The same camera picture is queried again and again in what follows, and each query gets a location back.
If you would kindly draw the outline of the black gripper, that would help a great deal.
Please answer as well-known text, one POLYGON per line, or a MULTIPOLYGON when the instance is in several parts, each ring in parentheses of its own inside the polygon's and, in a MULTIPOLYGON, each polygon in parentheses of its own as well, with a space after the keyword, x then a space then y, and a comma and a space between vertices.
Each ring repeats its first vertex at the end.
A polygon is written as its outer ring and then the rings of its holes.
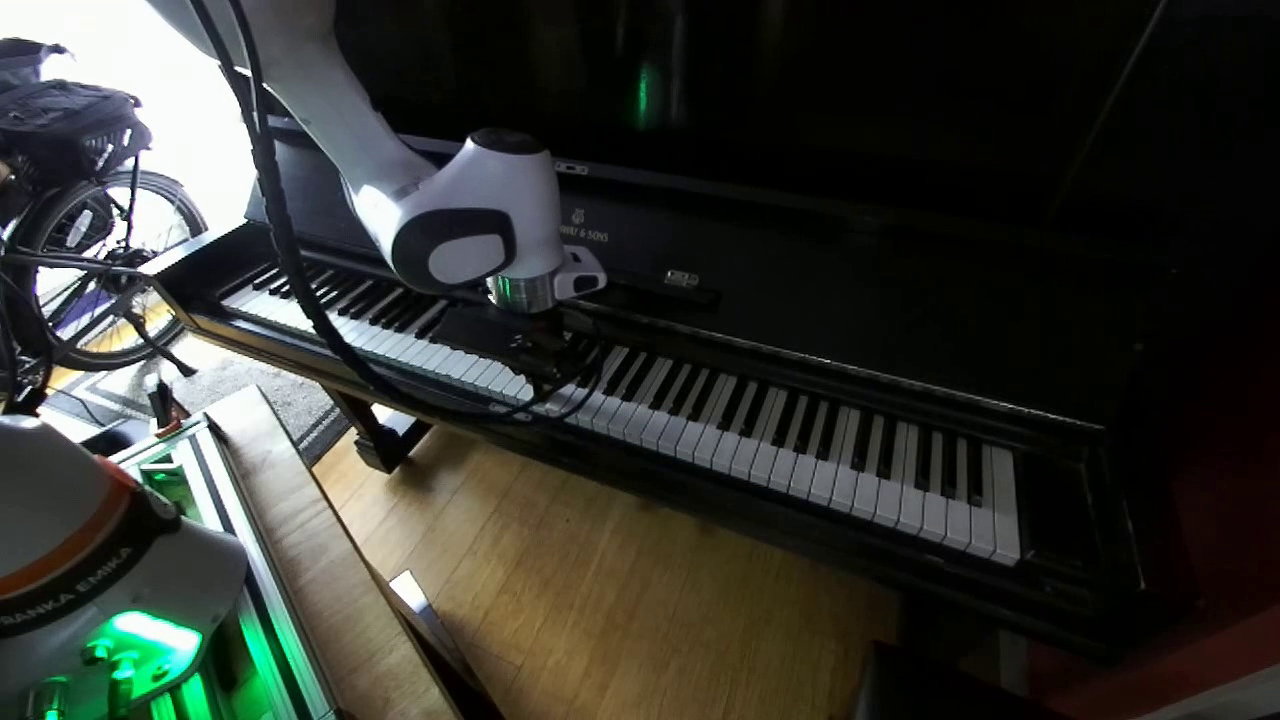
POLYGON ((463 340, 480 357, 511 369, 537 402, 580 379, 594 364, 587 319, 576 314, 516 318, 499 309, 467 309, 463 340))

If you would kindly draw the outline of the white robot base with orange stripe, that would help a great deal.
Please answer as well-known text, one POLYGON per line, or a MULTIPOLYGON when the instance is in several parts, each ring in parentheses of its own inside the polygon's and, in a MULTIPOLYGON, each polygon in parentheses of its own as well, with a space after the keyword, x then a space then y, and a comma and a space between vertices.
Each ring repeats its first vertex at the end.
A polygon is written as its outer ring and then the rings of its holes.
POLYGON ((0 419, 0 720, 120 720, 177 687, 243 547, 38 416, 0 419))

